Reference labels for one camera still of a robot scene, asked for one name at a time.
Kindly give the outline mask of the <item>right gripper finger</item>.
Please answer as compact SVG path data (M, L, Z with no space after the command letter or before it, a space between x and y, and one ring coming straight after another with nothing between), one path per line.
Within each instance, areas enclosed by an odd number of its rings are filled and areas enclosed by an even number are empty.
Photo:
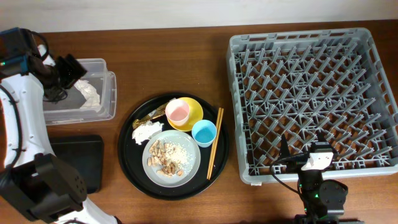
M325 135L321 131L317 131L317 140L319 144L328 144Z
M289 145L284 134L281 135L281 146L279 150L279 159L285 159L290 156Z

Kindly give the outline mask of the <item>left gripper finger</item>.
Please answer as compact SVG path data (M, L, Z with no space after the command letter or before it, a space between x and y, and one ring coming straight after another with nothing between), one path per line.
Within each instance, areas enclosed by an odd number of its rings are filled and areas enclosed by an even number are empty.
M64 78L65 86L73 86L87 70L79 63L79 61L71 54L65 57L67 71Z
M67 59L58 57L55 68L59 76L59 85L64 89L70 89L72 82L72 66Z

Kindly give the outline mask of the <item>large white napkin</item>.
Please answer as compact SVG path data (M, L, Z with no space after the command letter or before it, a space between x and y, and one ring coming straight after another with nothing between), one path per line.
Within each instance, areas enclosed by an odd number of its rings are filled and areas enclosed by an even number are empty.
M87 80L78 80L74 87L83 95L85 102L80 107L81 109L88 109L100 106L100 96L96 91L96 88L89 84Z

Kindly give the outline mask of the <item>wooden chopstick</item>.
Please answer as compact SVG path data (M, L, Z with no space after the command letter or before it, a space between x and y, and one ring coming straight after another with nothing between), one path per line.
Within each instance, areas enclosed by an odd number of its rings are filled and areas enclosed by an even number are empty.
M222 117L221 117L221 120L220 120L220 129L219 129L218 140L219 140L219 136L220 136L220 130L221 130L222 119L223 119L223 114L222 114Z
M206 175L206 179L210 180L211 179L211 171L212 171L212 167L213 167L213 163L214 163L214 156L215 156L215 151L216 151L216 141L218 140L218 135L219 135L219 129L220 129L220 120L223 114L223 109L222 108L218 108L218 115L217 115L217 119L216 119L216 136L215 139L212 142L211 145L211 152L210 152L210 159L209 159L209 164L208 164L208 172Z

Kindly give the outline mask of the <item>blue cup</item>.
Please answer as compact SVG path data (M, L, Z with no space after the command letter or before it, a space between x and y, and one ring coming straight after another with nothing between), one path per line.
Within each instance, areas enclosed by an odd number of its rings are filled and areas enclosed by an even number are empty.
M216 126L213 122L203 119L196 122L192 128L192 137L200 147L212 145L217 134Z

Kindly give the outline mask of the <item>small white napkin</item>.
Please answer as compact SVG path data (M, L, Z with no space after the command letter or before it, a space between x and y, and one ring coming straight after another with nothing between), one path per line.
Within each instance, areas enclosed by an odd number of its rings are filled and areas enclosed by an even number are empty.
M144 141L150 140L156 134L161 133L163 125L164 124L159 121L154 123L148 121L132 132L132 139L136 141L136 144L141 145Z

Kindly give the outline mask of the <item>gold foil wrapper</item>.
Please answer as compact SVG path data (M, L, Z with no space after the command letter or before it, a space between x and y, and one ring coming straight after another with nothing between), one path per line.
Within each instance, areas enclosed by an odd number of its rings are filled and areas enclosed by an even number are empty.
M149 114L145 115L143 118L134 120L133 123L132 123L132 127L134 129L136 129L140 125L145 124L148 121L151 121L153 119L156 119L156 118L159 118L159 117L165 115L165 108L168 105L168 103L169 102L166 102L166 103L162 104L161 106L159 106L155 110L151 111Z

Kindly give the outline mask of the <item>yellow bowl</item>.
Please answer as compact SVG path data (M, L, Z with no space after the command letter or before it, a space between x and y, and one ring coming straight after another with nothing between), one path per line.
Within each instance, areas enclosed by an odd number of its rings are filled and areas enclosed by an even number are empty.
M174 129L183 132L189 132L192 130L196 122L203 119L203 108L201 104L199 104L199 102L193 98L181 97L179 98L179 100L185 101L190 107L190 114L188 121L183 126L176 126L169 119L167 119L167 121L169 122L169 125L171 125L171 127L173 127Z

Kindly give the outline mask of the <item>pink cup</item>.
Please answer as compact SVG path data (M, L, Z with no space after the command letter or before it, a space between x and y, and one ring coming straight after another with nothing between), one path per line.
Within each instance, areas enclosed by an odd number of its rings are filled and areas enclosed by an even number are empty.
M165 108L166 117L176 126L183 126L188 121L189 114L189 105L181 99L170 101Z

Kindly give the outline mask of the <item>grey plate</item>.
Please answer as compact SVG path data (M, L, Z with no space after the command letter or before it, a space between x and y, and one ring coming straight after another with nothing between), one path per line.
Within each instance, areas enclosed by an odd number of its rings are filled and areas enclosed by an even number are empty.
M182 175L181 177L178 177L176 175L173 177L165 177L163 175L159 175L158 173L156 173L158 167L149 167L147 165L147 159L149 158L148 150L156 140L178 143L188 151L188 153L190 154L190 162L188 167L185 168L184 175ZM200 161L201 161L200 149L195 140L187 133L176 130L163 131L155 135L146 144L142 155L142 165L144 168L144 172L148 176L148 178L151 181L153 181L153 183L161 187L168 187L168 188L182 186L186 184L189 180L191 180L198 171L198 168L200 166Z

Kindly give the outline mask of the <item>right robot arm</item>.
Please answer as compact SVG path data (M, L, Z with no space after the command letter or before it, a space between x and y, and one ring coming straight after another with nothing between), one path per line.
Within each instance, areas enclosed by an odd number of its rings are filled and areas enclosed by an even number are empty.
M303 202L305 213L296 215L293 222L305 223L341 223L348 187L337 180L325 180L323 172L337 157L337 150L317 133L317 140L310 149L291 155L285 136L281 137L281 147L276 164L286 165L287 172L298 175L297 188L294 190Z

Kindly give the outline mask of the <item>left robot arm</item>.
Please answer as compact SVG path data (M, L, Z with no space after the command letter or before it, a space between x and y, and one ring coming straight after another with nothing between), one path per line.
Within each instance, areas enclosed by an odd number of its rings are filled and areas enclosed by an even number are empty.
M1 197L29 221L117 223L87 196L85 181L59 159L49 141L43 102L58 102L83 75L72 56L45 63L36 44L40 34L15 27L1 32L1 104L6 158Z

